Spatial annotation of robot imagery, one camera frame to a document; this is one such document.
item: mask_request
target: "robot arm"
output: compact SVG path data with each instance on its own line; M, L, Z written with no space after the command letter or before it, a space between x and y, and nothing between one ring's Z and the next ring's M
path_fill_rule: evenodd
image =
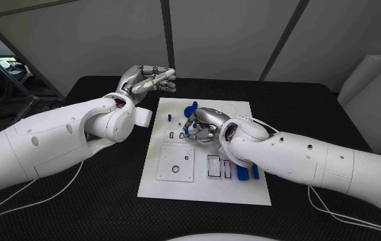
M285 132L268 134L246 116L229 119L218 133L219 151L241 167L255 163L282 179L334 190L381 207L381 155Z
M134 125L147 127L151 111L135 104L151 90L176 91L170 79L173 69L134 66L122 75L116 92L36 114L1 131L0 189L63 171L124 141ZM96 139L86 139L86 134Z

